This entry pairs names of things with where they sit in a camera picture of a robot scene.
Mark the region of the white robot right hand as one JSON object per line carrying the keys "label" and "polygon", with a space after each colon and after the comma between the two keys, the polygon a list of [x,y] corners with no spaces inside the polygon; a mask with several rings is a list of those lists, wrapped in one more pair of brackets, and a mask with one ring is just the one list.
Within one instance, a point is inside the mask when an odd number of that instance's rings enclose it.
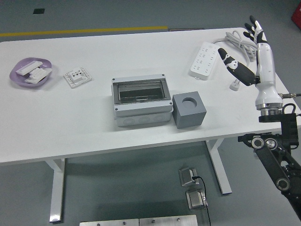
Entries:
{"label": "white robot right hand", "polygon": [[250,16],[252,25],[245,24],[247,32],[244,35],[257,46],[256,63],[257,71],[253,73],[245,65],[238,62],[219,48],[218,52],[228,71],[246,86],[255,85],[259,91],[255,101],[259,111],[279,111],[283,107],[283,100],[276,90],[276,72],[273,53],[267,42],[265,33],[253,16]]}

